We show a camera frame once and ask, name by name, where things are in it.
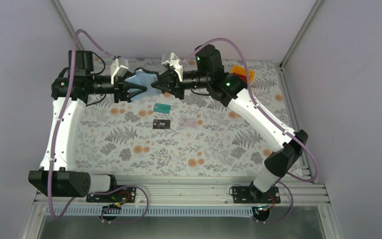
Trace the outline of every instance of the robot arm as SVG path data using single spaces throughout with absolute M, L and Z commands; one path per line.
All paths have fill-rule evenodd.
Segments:
M 89 95 L 113 94 L 116 103 L 119 101 L 131 102 L 132 97 L 147 90 L 144 86 L 124 81 L 133 75 L 128 72 L 126 59 L 118 57 L 114 60 L 110 67 L 110 76 L 94 76 L 91 74 L 91 71 L 94 70 L 92 52 L 76 51 L 75 66 L 73 88 L 55 139 L 52 195 L 56 197 L 84 197 L 89 193 L 105 192 L 116 184 L 110 175 L 75 171 L 76 132 Z M 67 94 L 68 77 L 63 77 L 62 74 L 52 84 L 52 98 L 54 98 L 53 122 L 48 146 L 39 170 L 30 171 L 28 175 L 29 182 L 45 195 L 47 195 L 49 161 L 52 160 L 50 148 L 53 131 L 56 122 L 59 120 L 57 114 L 61 111 Z
M 303 130 L 295 132 L 256 99 L 256 104 L 266 112 L 271 120 L 265 117 L 254 106 L 246 89 L 247 84 L 237 75 L 224 72 L 220 52 L 214 46 L 207 45 L 195 57 L 198 70 L 183 71 L 179 69 L 179 59 L 174 53 L 164 56 L 165 61 L 162 63 L 167 71 L 160 76 L 158 82 L 152 84 L 152 87 L 167 91 L 181 100 L 184 98 L 186 89 L 206 88 L 213 99 L 221 102 L 225 107 L 229 107 L 252 125 L 269 144 L 273 153 L 264 161 L 262 170 L 250 186 L 262 193 L 267 192 L 272 185 L 285 176 L 302 154 L 301 146 L 280 131 L 271 120 L 304 144 L 308 135 Z

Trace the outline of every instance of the floral tablecloth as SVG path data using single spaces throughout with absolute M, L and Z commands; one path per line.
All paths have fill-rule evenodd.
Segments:
M 105 59 L 110 66 L 111 60 Z M 160 59 L 129 58 L 137 67 L 163 72 Z M 240 61 L 224 60 L 226 71 Z M 279 119 L 288 123 L 274 63 L 248 61 L 255 72 L 256 97 Z M 185 70 L 196 69 L 189 61 Z M 102 63 L 95 59 L 95 68 Z M 101 96 L 90 96 L 89 103 Z M 153 111 L 155 103 L 171 105 L 169 114 Z M 153 129 L 153 119 L 171 120 L 170 129 Z M 121 175 L 256 176 L 272 151 L 240 115 L 211 97 L 186 91 L 180 101 L 168 93 L 132 103 L 113 102 L 108 95 L 87 107 L 76 141 L 78 171 Z M 290 172 L 302 176 L 299 161 Z

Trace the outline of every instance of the light blue cloth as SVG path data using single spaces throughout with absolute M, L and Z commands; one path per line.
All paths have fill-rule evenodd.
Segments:
M 147 87 L 146 92 L 143 92 L 139 95 L 132 97 L 131 101 L 136 101 L 143 97 L 158 96 L 162 93 L 161 90 L 154 89 L 153 87 L 151 87 L 151 83 L 157 81 L 157 75 L 152 73 L 147 73 L 141 69 L 136 70 L 135 75 L 125 79 L 125 81 Z M 138 91 L 138 89 L 130 89 L 129 91 L 132 93 L 134 91 Z

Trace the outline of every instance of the white wall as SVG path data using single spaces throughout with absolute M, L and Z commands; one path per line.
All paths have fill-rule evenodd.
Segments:
M 0 238 L 19 237 L 33 202 L 70 42 L 50 1 L 0 0 Z
M 382 1 L 325 1 L 285 74 L 343 236 L 382 238 Z
M 248 60 L 282 61 L 315 0 L 60 0 L 75 29 L 126 57 L 187 57 L 215 37 L 234 41 Z M 80 37 L 86 49 L 95 49 Z M 238 59 L 215 43 L 224 59 Z

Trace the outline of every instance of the purple cable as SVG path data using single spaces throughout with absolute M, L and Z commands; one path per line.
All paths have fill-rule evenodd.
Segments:
M 62 120 L 62 117 L 64 116 L 64 113 L 65 113 L 65 109 L 67 107 L 67 104 L 68 104 L 68 99 L 69 99 L 69 96 L 71 94 L 71 90 L 72 90 L 72 85 L 73 85 L 73 81 L 74 81 L 74 70 L 75 70 L 75 52 L 76 52 L 76 49 L 77 49 L 77 40 L 78 40 L 78 35 L 80 33 L 83 33 L 84 35 L 86 35 L 86 37 L 101 51 L 103 52 L 104 54 L 106 54 L 107 56 L 110 56 L 110 57 L 113 57 L 112 54 L 110 54 L 109 52 L 105 51 L 102 47 L 100 47 L 96 41 L 93 40 L 93 38 L 86 32 L 84 31 L 83 29 L 78 29 L 76 32 L 75 32 L 75 35 L 74 35 L 74 39 L 73 39 L 73 45 L 72 45 L 72 53 L 71 53 L 71 65 L 70 65 L 70 78 L 69 78 L 69 82 L 68 82 L 68 89 L 67 89 L 67 95 L 65 96 L 65 100 L 64 100 L 64 103 L 62 105 L 62 108 L 61 108 L 61 111 L 59 112 L 59 115 L 58 115 L 58 121 L 56 121 L 56 124 L 55 124 L 55 128 L 53 130 L 53 135 L 52 135 L 52 142 L 51 142 L 51 145 L 50 145 L 50 155 L 51 155 L 51 160 L 49 161 L 49 173 L 48 173 L 48 177 L 47 177 L 47 198 L 48 198 L 48 203 L 49 203 L 49 211 L 50 211 L 50 214 L 52 215 L 52 218 L 55 219 L 55 220 L 58 220 L 60 219 L 66 212 L 66 210 L 68 209 L 68 206 L 69 204 L 74 200 L 74 198 L 71 198 L 69 200 L 69 202 L 67 203 L 67 205 L 65 206 L 64 210 L 62 211 L 62 213 L 59 215 L 59 216 L 56 216 L 55 215 L 55 210 L 53 208 L 53 201 L 52 201 L 52 173 L 53 173 L 53 164 L 54 164 L 54 158 L 55 157 L 55 145 L 56 145 L 56 137 L 58 135 L 58 130 L 59 130 L 59 126 L 61 124 L 61 120 Z
M 212 42 L 215 42 L 215 41 L 225 41 L 229 44 L 231 44 L 235 50 L 238 52 L 239 54 L 239 57 L 241 57 L 241 60 L 242 60 L 242 63 L 244 64 L 244 68 L 245 68 L 245 74 L 247 75 L 247 85 L 248 85 L 248 94 L 250 95 L 250 98 L 254 104 L 255 107 L 258 108 L 258 110 L 274 125 L 276 126 L 280 131 L 282 132 L 285 132 L 285 134 L 289 137 L 291 137 L 293 140 L 295 140 L 299 145 L 301 145 L 301 147 L 308 153 L 308 155 L 311 157 L 312 159 L 312 162 L 314 163 L 314 168 L 315 168 L 315 174 L 314 176 L 311 178 L 311 179 L 303 179 L 303 178 L 300 178 L 292 173 L 289 173 L 288 174 L 290 176 L 292 176 L 293 178 L 296 178 L 302 182 L 306 182 L 306 183 L 309 183 L 309 182 L 314 182 L 314 180 L 317 179 L 318 177 L 318 163 L 317 163 L 317 160 L 315 159 L 314 155 L 311 153 L 311 151 L 308 149 L 307 146 L 305 146 L 305 144 L 303 144 L 298 138 L 296 138 L 294 135 L 292 135 L 291 133 L 285 131 L 284 128 L 282 128 L 280 126 L 280 124 L 276 123 L 260 106 L 257 105 L 257 102 L 256 102 L 256 99 L 253 95 L 253 92 L 251 90 L 251 82 L 250 82 L 250 74 L 248 72 L 248 67 L 247 67 L 247 62 L 245 61 L 245 58 L 244 58 L 244 55 L 242 54 L 242 52 L 239 50 L 238 46 L 231 40 L 227 39 L 227 38 L 223 38 L 223 37 L 219 37 L 219 38 L 215 38 L 215 39 L 211 39 L 209 41 L 207 41 L 206 43 L 204 43 L 203 45 L 201 45 L 200 47 L 198 47 L 193 53 L 191 53 L 191 55 L 189 55 L 185 60 L 181 61 L 180 62 L 180 65 L 183 65 L 185 64 L 188 60 L 190 60 L 192 57 L 194 57 L 203 47 L 207 46 L 208 44 L 212 43 Z
M 112 222 L 112 221 L 107 221 L 107 220 L 103 219 L 103 214 L 106 213 L 107 211 L 110 211 L 110 210 L 119 210 L 119 209 L 118 209 L 118 208 L 106 208 L 105 210 L 103 210 L 103 211 L 101 212 L 101 216 L 100 216 L 100 219 L 101 219 L 103 222 L 108 222 L 108 223 L 113 223 L 113 224 L 129 224 L 129 223 L 136 223 L 136 222 L 141 221 L 141 220 L 144 218 L 144 216 L 147 214 L 147 212 L 149 211 L 149 206 L 150 206 L 149 202 L 150 202 L 150 201 L 149 201 L 149 197 L 148 197 L 147 193 L 146 193 L 142 188 L 140 188 L 140 187 L 138 187 L 138 186 L 135 186 L 135 185 L 122 186 L 122 187 L 119 187 L 119 188 L 117 188 L 117 189 L 115 189 L 115 190 L 112 190 L 112 191 L 110 191 L 110 192 L 102 192 L 102 193 L 94 193 L 94 194 L 95 194 L 95 195 L 109 195 L 109 194 L 112 194 L 112 193 L 114 193 L 114 192 L 116 192 L 116 191 L 119 191 L 119 190 L 121 190 L 121 189 L 124 189 L 124 188 L 136 188 L 136 189 L 139 189 L 141 192 L 143 192 L 144 196 L 146 197 L 146 202 L 147 202 L 146 209 L 144 210 L 144 213 L 143 213 L 141 216 L 137 217 L 136 219 L 133 219 L 133 220 L 130 220 L 130 221 Z
M 292 212 L 293 210 L 293 195 L 292 193 L 290 192 L 290 189 L 282 182 L 278 182 L 280 184 L 282 184 L 286 189 L 287 191 L 289 192 L 289 195 L 290 195 L 290 207 L 289 207 L 289 210 L 288 212 L 283 216 L 281 217 L 280 219 L 277 219 L 276 221 L 272 221 L 272 222 L 263 222 L 263 224 L 274 224 L 274 223 L 279 223 L 283 220 L 285 220 L 287 217 L 289 217 L 290 213 Z

